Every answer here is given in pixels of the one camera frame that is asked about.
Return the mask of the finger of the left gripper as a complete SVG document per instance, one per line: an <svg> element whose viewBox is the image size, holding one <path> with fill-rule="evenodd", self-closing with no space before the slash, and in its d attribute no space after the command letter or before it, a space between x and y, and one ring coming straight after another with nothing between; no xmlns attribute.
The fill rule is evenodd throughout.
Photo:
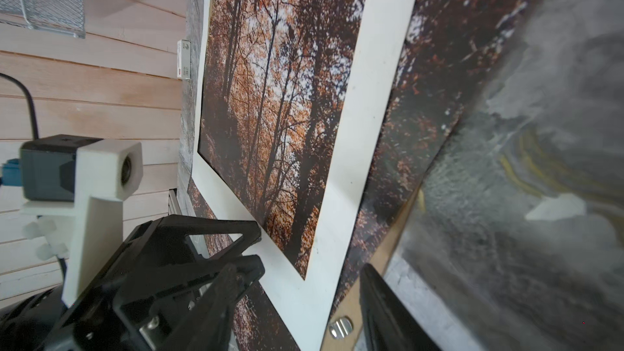
<svg viewBox="0 0 624 351"><path fill-rule="evenodd" d="M246 254L260 242L254 221L169 215L141 224L122 242L89 286L91 300L163 302L190 299L231 265L235 300L263 276L263 262Z"/></svg>

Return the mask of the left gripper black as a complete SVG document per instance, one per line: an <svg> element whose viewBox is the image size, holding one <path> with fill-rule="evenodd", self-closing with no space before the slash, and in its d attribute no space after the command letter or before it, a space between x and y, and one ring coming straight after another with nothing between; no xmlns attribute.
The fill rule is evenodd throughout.
<svg viewBox="0 0 624 351"><path fill-rule="evenodd" d="M95 282L69 303L61 284L1 309L1 349L157 350L209 287L190 299L112 302L117 285Z"/></svg>

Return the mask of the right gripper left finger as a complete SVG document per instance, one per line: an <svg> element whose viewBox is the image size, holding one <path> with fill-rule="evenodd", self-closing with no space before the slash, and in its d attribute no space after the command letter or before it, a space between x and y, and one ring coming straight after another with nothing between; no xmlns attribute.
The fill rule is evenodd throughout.
<svg viewBox="0 0 624 351"><path fill-rule="evenodd" d="M227 264L157 350L228 350L237 287L236 267Z"/></svg>

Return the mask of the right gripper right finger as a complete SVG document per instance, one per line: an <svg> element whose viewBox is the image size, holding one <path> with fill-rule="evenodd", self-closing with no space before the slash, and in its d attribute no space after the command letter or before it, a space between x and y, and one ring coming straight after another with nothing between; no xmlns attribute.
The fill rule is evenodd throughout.
<svg viewBox="0 0 624 351"><path fill-rule="evenodd" d="M370 263L360 271L360 307L367 349L440 350Z"/></svg>

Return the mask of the white photo mat board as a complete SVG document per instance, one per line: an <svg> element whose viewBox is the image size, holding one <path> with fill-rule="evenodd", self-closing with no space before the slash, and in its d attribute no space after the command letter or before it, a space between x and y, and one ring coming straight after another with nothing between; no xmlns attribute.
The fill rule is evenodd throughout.
<svg viewBox="0 0 624 351"><path fill-rule="evenodd" d="M266 271L237 307L239 349L321 348L414 2L365 0L310 266L301 276L268 235L248 248Z"/></svg>

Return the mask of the autumn forest photo print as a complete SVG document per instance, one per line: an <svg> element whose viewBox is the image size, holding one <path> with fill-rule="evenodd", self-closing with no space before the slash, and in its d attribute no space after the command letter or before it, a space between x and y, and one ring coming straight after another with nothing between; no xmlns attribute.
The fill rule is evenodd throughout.
<svg viewBox="0 0 624 351"><path fill-rule="evenodd" d="M415 0L330 317L531 0ZM192 182L305 276L365 0L205 0Z"/></svg>

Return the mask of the small white box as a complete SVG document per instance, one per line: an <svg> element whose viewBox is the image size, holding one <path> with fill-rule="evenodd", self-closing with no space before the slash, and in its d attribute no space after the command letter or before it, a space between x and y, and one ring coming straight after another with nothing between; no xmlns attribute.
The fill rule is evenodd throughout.
<svg viewBox="0 0 624 351"><path fill-rule="evenodd" d="M191 47L187 40L177 42L177 78L181 80L191 79Z"/></svg>

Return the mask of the brown frame backing board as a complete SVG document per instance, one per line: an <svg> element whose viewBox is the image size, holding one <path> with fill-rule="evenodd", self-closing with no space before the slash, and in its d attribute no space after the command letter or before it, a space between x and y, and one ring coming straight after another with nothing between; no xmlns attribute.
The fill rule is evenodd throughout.
<svg viewBox="0 0 624 351"><path fill-rule="evenodd" d="M381 242L377 251L371 257L369 263L378 271L382 276L388 268L390 259L396 250L397 244L401 238L401 234L406 226L406 221L409 217L411 209L414 204L419 201L422 195L419 194L417 188L410 196L408 202L401 208L396 218L396 223L390 228L388 234ZM331 316L330 323L334 323L336 320L343 317L348 318L353 327L353 331L349 333L343 339L334 339L327 329L321 350L353 350L356 346L359 336L362 333L362 312L360 307L360 279L357 279L354 286L346 294L343 301L338 305L336 311Z"/></svg>

